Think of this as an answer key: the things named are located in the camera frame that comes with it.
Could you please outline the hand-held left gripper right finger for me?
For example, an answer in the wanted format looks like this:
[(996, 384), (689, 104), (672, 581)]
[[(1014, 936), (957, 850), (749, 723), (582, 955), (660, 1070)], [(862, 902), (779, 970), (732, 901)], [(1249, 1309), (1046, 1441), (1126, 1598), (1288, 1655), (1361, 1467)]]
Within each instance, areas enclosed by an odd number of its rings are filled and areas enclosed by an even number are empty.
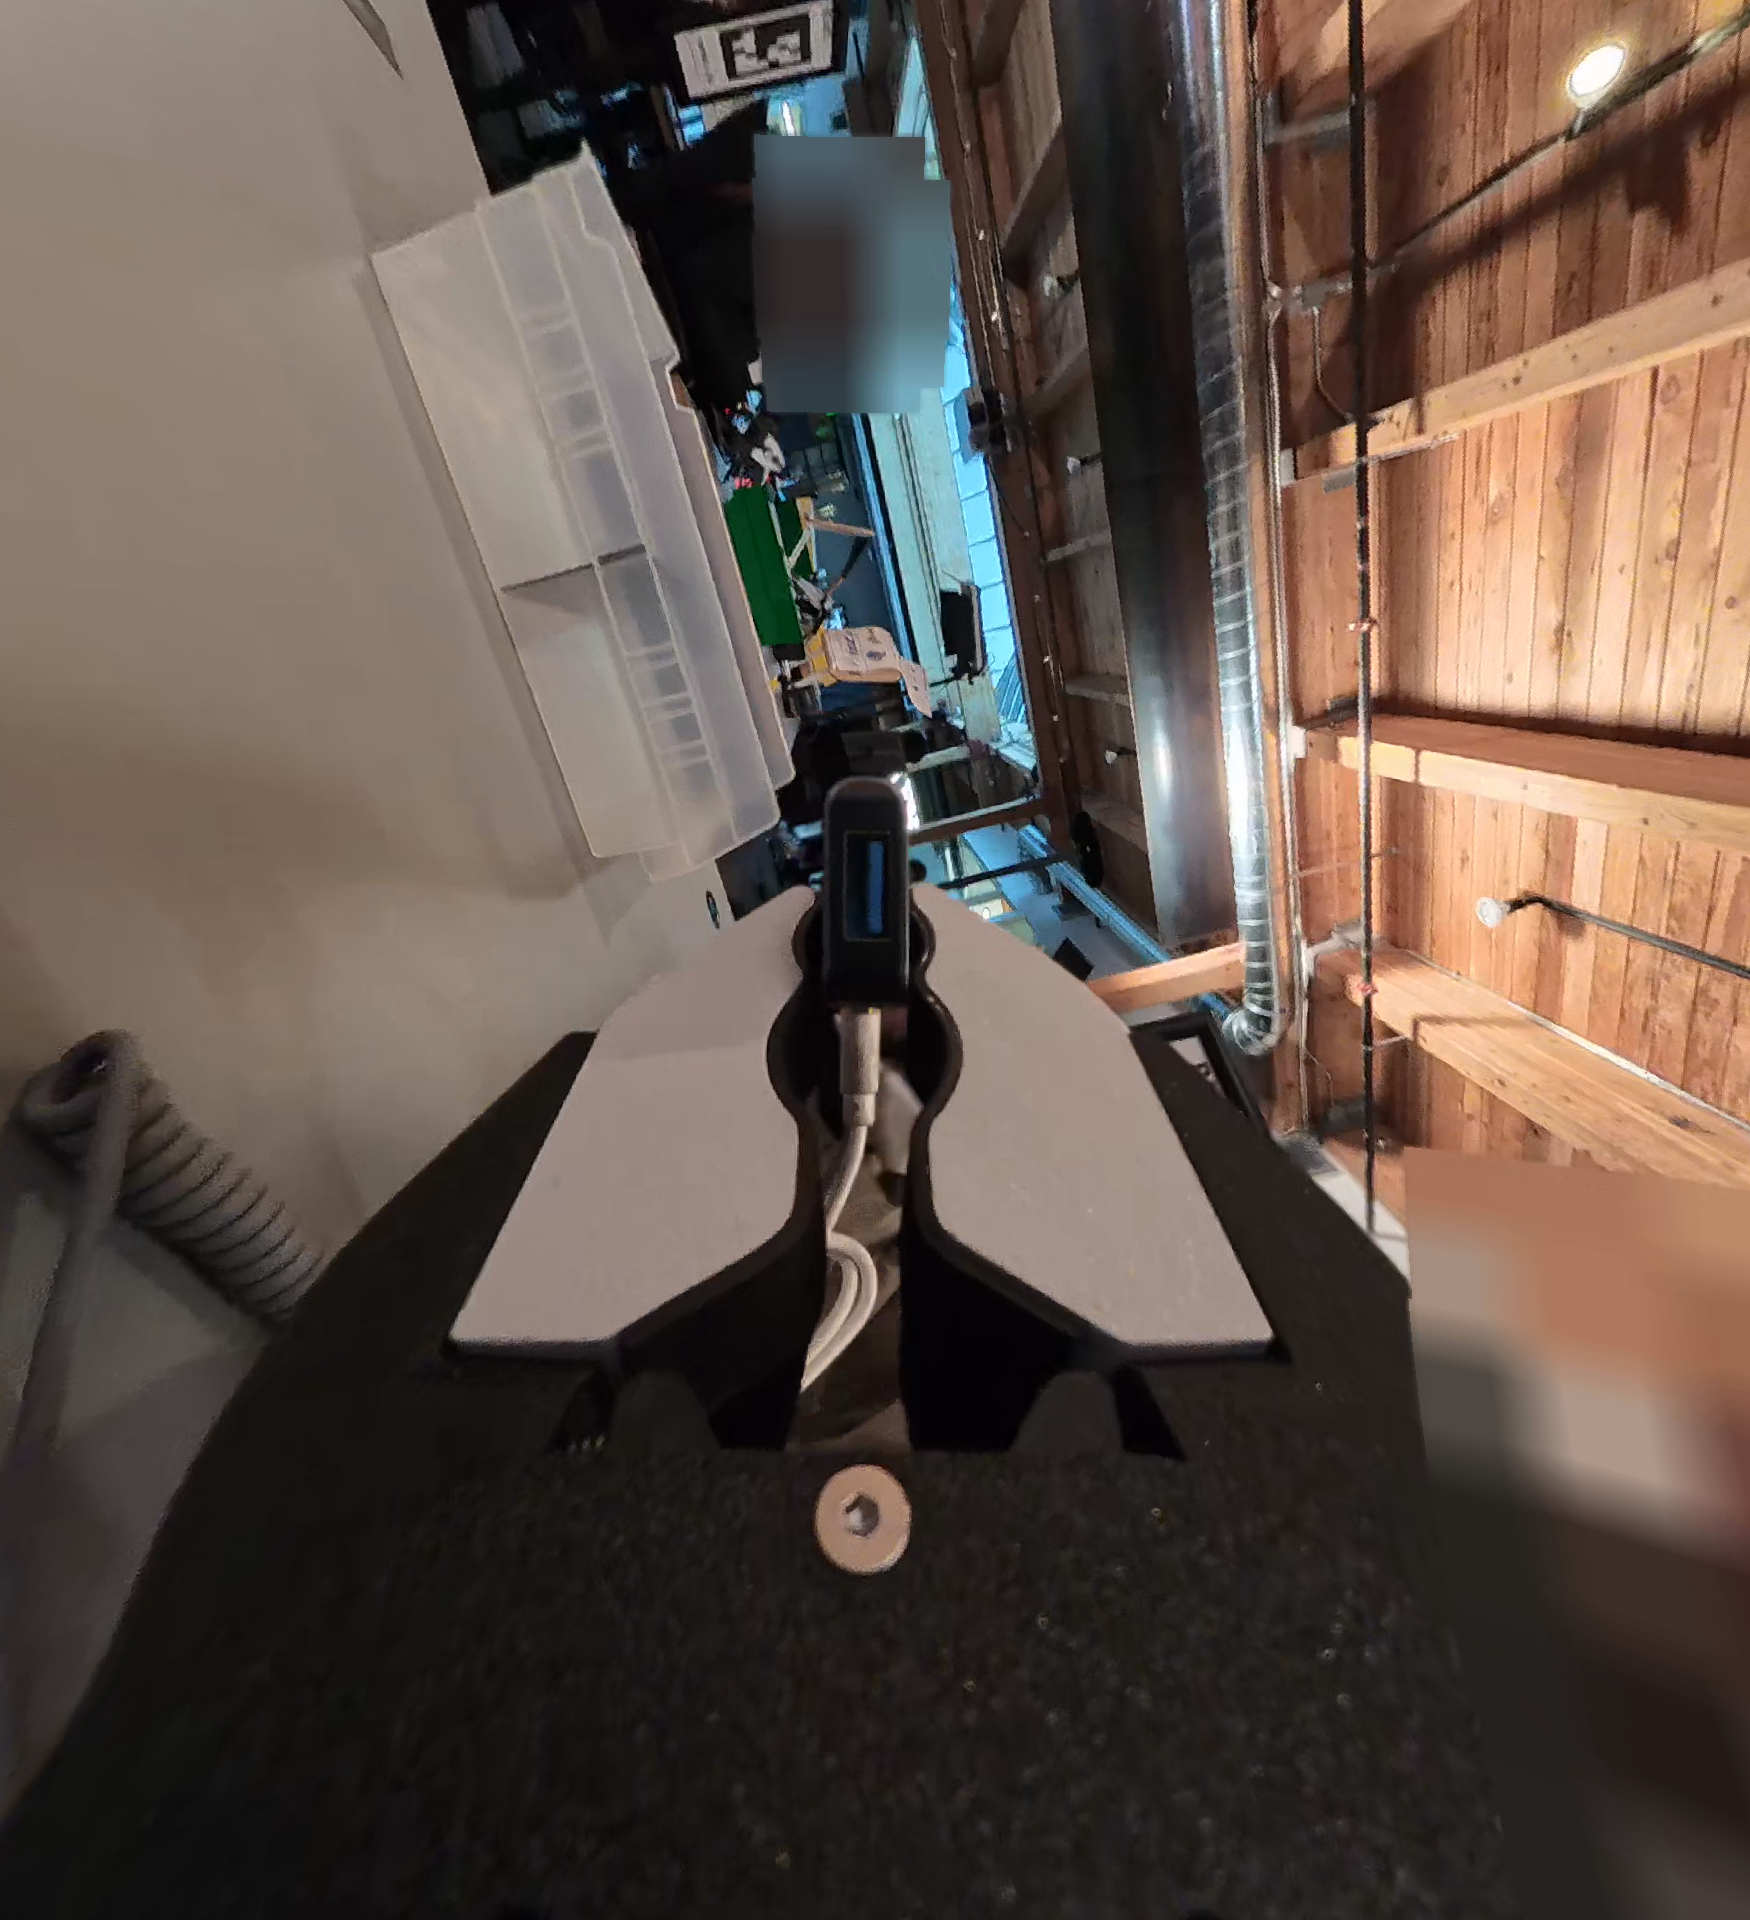
[(914, 1452), (1010, 1452), (1042, 1396), (1105, 1378), (1147, 1441), (1149, 1366), (1280, 1335), (1126, 1018), (934, 888), (914, 893), (904, 1417)]

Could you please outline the silver air duct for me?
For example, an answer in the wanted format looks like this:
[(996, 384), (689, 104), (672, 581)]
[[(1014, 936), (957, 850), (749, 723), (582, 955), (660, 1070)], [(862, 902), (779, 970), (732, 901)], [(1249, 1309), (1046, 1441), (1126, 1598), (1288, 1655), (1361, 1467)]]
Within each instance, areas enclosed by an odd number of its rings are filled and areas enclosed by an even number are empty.
[(1293, 1018), (1280, 710), (1276, 452), (1246, 4), (1175, 4), (1175, 104), (1215, 623), (1224, 840), (1245, 984), (1224, 1028), (1269, 1061)]
[(1158, 938), (1237, 896), (1170, 4), (1049, 4)]

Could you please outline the framed marker sign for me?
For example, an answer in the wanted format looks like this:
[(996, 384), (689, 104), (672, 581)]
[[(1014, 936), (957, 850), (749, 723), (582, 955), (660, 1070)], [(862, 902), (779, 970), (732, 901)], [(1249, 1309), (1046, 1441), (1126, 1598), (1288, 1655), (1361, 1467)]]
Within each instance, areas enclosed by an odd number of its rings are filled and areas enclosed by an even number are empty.
[(839, 71), (844, 4), (760, 4), (672, 33), (689, 104), (752, 98)]

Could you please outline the clear plastic bin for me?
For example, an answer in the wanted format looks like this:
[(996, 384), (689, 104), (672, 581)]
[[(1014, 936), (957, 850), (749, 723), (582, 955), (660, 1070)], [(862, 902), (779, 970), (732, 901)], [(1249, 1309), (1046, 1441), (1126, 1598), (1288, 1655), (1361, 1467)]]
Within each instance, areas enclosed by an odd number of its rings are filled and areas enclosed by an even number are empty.
[[(410, 374), (457, 485), (457, 497), (480, 545), (496, 605), (500, 592), (535, 574), (540, 560), (577, 557), (575, 515), (564, 501), (560, 480), (554, 479), (551, 445), (535, 405), (520, 326), (511, 316), (504, 268), (493, 262), (487, 244), (493, 207), (513, 191), (420, 230), (405, 244), (384, 247), (371, 259), (388, 316), (406, 351)], [(699, 416), (698, 428), (713, 470), (711, 437), (704, 434)], [(779, 787), (791, 783), (791, 750), (756, 629), (747, 653), (760, 653), (763, 659), (779, 746), (787, 753), (782, 763), (786, 779), (776, 785), (779, 823)]]
[(679, 351), (592, 153), (487, 229), (575, 560), (500, 592), (587, 850), (681, 876), (776, 823), (786, 750)]

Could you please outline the black usb adapter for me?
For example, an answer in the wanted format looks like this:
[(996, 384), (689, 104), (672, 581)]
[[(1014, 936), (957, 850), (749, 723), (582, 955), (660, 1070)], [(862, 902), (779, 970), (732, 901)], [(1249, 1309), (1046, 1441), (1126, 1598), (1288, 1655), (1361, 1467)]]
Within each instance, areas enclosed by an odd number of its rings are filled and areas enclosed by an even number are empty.
[(914, 850), (904, 795), (844, 779), (821, 805), (821, 995), (841, 1013), (901, 1006), (914, 978)]

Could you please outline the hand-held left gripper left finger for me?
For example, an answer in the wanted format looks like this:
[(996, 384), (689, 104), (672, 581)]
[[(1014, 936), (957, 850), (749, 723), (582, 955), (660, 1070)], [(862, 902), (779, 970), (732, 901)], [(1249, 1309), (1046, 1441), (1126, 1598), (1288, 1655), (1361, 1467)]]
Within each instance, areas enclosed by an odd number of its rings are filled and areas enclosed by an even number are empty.
[(595, 1036), (446, 1343), (613, 1384), (681, 1378), (717, 1438), (786, 1452), (830, 1295), (805, 955), (779, 893)]

